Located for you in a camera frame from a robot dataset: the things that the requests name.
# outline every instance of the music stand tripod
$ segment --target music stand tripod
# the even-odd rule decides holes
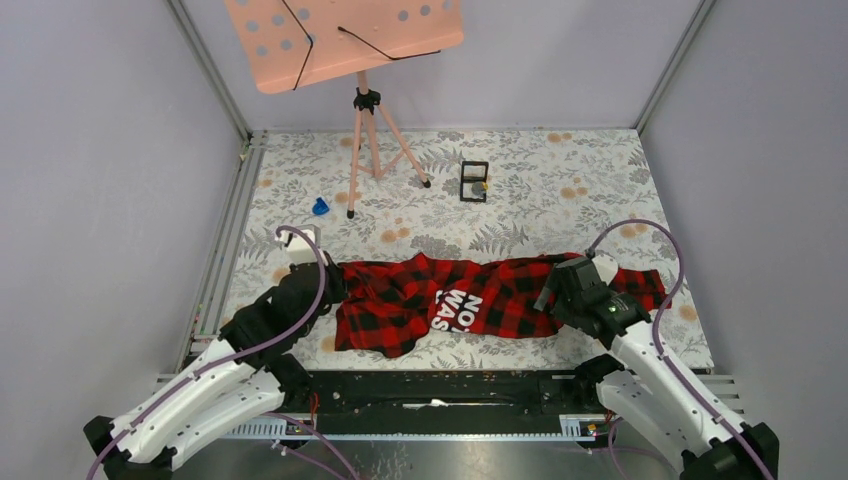
[[[383,175],[385,175],[386,172],[397,165],[397,162],[401,159],[401,157],[406,155],[409,159],[409,163],[412,164],[412,168],[418,172],[418,178],[421,179],[421,183],[424,184],[424,187],[430,188],[431,185],[430,179],[427,177],[427,174],[424,173],[424,170],[421,168],[421,164],[418,163],[418,160],[415,158],[415,155],[413,155],[412,150],[409,149],[409,144],[406,143],[406,139],[403,138],[403,134],[401,134],[400,130],[398,130],[391,114],[381,103],[380,93],[368,88],[368,80],[365,77],[365,70],[356,72],[356,79],[359,86],[356,88],[356,99],[353,101],[353,106],[356,109],[356,123],[353,127],[353,158],[350,164],[350,193],[348,194],[347,199],[347,218],[353,218],[355,214],[353,206],[356,201],[356,176],[359,170],[362,170],[365,173],[370,173],[374,176],[374,178],[379,180],[383,178]],[[380,147],[377,143],[377,122],[374,119],[374,107],[380,110],[380,113],[383,114],[383,119],[389,125],[389,128],[401,148],[400,153],[398,153],[385,168],[381,167],[380,162]],[[362,134],[363,122],[365,123],[365,129],[368,132],[368,144],[371,149],[372,168],[366,168],[359,164],[359,149],[361,147],[360,135]]]

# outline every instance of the blue object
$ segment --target blue object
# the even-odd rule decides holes
[[[327,206],[327,202],[323,198],[318,197],[315,199],[315,205],[312,206],[312,213],[315,215],[324,215],[329,211],[330,207]]]

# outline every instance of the tripod leg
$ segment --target tripod leg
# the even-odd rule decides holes
[[[374,168],[374,178],[383,176],[380,170],[380,147],[377,146],[377,122],[371,112],[365,110],[362,112],[365,117],[365,129],[368,131],[368,144],[371,146],[371,165]]]
[[[406,156],[409,158],[409,162],[412,164],[412,168],[418,172],[418,178],[421,179],[421,183],[423,183],[425,187],[430,188],[430,179],[427,178],[427,174],[424,173],[424,170],[421,168],[421,164],[415,159],[415,155],[413,155],[412,150],[409,149],[409,144],[406,143],[406,139],[403,138],[403,135],[401,135],[400,130],[398,130],[397,125],[395,125],[395,121],[392,120],[392,116],[382,104],[378,105],[377,108],[380,109],[380,113],[383,114],[383,118],[386,120],[386,123],[389,124],[389,128],[392,129],[392,133],[395,135],[395,138],[398,139],[400,148],[402,148],[403,152],[406,153]]]
[[[359,171],[359,136],[362,134],[362,111],[356,109],[356,125],[353,127],[353,158],[350,161],[350,192],[347,197],[347,218],[353,218],[353,202],[356,200],[356,172]]]

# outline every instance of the black elastic cord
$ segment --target black elastic cord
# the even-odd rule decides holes
[[[371,45],[370,43],[368,43],[367,40],[365,40],[364,38],[360,37],[359,35],[351,32],[350,30],[342,27],[341,25],[339,26],[339,31],[353,36],[353,38],[359,40],[360,42],[364,43],[365,45],[368,45],[369,47],[373,48],[374,50],[379,52],[381,55],[383,55],[384,57],[388,58],[389,60],[391,60],[393,62],[397,61],[397,60],[405,60],[407,58],[415,58],[415,57],[423,57],[423,56],[426,56],[426,55],[434,55],[436,53],[441,52],[441,50],[436,50],[435,52],[416,53],[415,55],[407,55],[405,57],[393,57],[393,56],[389,55],[388,53],[386,53],[386,52],[380,50],[379,48],[375,47],[374,45]]]
[[[310,35],[309,32],[307,32],[306,29],[303,28],[303,24],[300,23],[300,20],[297,18],[297,15],[294,14],[288,2],[286,2],[286,0],[281,1],[283,2],[283,5],[286,6],[286,10],[289,11],[294,21],[297,22],[297,26],[300,27],[301,30],[303,30],[303,34],[306,35],[306,39],[309,40],[309,51],[306,52],[306,58],[303,59],[303,65],[300,66],[300,73],[297,74],[297,80],[295,80],[294,88],[292,88],[292,91],[294,91],[297,90],[297,86],[300,85],[300,77],[303,76],[303,70],[306,69],[306,62],[309,61],[309,56],[312,55],[312,47],[315,46],[315,42],[312,41],[312,35]]]

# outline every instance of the black square frame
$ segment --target black square frame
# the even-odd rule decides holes
[[[465,174],[466,167],[484,167],[483,176],[474,176]],[[477,182],[485,182],[486,179],[489,178],[489,162],[475,162],[470,160],[465,160],[462,162],[461,171],[459,173],[459,201],[461,202],[474,202],[474,203],[484,203],[486,201],[486,192],[483,192],[483,198],[473,198],[465,196],[465,185]]]

